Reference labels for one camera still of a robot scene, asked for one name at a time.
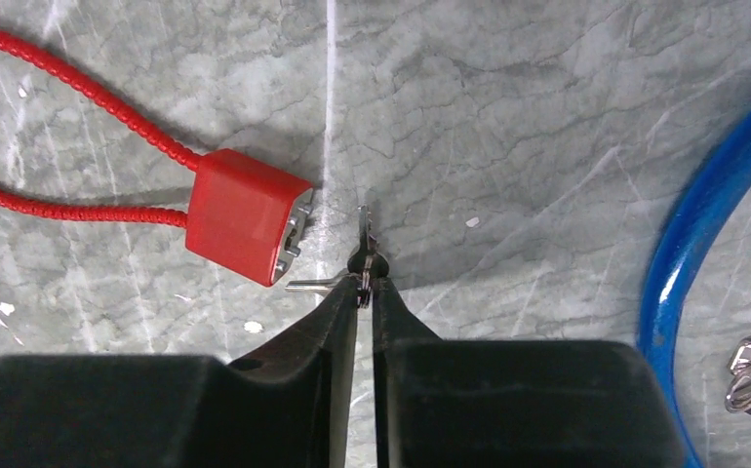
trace red cable lock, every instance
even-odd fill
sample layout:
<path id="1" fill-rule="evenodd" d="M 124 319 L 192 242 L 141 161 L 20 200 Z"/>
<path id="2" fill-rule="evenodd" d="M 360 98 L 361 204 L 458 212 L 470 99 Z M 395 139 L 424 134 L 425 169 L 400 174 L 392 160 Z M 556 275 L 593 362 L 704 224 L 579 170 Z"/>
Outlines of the red cable lock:
<path id="1" fill-rule="evenodd" d="M 0 51 L 56 76 L 195 172 L 188 214 L 155 207 L 61 205 L 0 189 L 1 207 L 49 219 L 183 227 L 187 249 L 264 286 L 272 286 L 289 270 L 300 253 L 297 243 L 312 211 L 309 182 L 231 149 L 197 154 L 85 73 L 1 30 Z"/>

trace red lock body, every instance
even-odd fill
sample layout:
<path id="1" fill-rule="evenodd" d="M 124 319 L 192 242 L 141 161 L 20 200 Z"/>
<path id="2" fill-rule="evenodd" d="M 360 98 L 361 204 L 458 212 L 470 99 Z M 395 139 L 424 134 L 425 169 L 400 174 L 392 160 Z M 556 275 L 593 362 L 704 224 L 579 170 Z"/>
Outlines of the red lock body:
<path id="1" fill-rule="evenodd" d="M 186 247 L 272 286 L 300 252 L 311 199 L 306 180 L 231 149 L 215 151 L 197 168 Z"/>

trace cable cord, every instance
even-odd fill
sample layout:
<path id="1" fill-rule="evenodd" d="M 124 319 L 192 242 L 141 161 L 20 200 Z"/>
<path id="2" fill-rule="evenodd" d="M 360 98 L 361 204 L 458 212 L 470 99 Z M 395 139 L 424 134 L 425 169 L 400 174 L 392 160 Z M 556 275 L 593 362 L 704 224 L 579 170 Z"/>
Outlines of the cable cord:
<path id="1" fill-rule="evenodd" d="M 83 94 L 167 156 L 197 170 L 201 155 L 166 135 L 129 104 L 61 58 L 0 30 L 0 51 L 23 59 Z M 185 227 L 186 213 L 153 207 L 85 207 L 30 200 L 0 188 L 0 206 L 27 215 L 73 221 L 150 222 Z"/>
<path id="2" fill-rule="evenodd" d="M 652 366 L 687 445 L 686 467 L 701 468 L 675 395 L 674 350 L 686 294 L 734 208 L 751 187 L 751 113 L 698 172 L 654 253 L 640 307 L 638 347 Z"/>

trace blue ring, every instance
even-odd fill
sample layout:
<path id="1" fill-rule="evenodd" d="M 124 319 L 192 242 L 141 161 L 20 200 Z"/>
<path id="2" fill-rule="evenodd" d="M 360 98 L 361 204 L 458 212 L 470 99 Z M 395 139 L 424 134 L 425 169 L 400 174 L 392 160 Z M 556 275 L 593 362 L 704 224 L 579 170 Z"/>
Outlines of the blue ring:
<path id="1" fill-rule="evenodd" d="M 654 253 L 640 306 L 637 345 L 649 361 L 688 448 L 701 468 L 674 393 L 674 347 L 686 294 L 731 212 L 751 187 L 751 112 L 697 173 Z"/>

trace gray marble countertop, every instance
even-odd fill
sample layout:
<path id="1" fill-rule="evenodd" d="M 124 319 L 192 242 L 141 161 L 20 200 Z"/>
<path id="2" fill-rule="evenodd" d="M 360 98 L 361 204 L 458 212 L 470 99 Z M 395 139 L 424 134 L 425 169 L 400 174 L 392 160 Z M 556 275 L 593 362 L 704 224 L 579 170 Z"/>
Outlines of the gray marble countertop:
<path id="1" fill-rule="evenodd" d="M 320 186 L 288 279 L 332 275 L 355 207 L 404 298 L 444 337 L 633 341 L 660 229 L 751 109 L 751 0 L 0 0 L 0 25 L 68 57 L 206 151 Z M 184 207 L 192 173 L 0 53 L 0 182 L 56 200 Z M 153 225 L 0 209 L 0 355 L 240 356 L 315 304 Z M 371 330 L 348 466 L 375 467 Z M 751 334 L 751 191 L 692 288 L 677 369 L 706 466 L 751 467 L 726 361 Z"/>

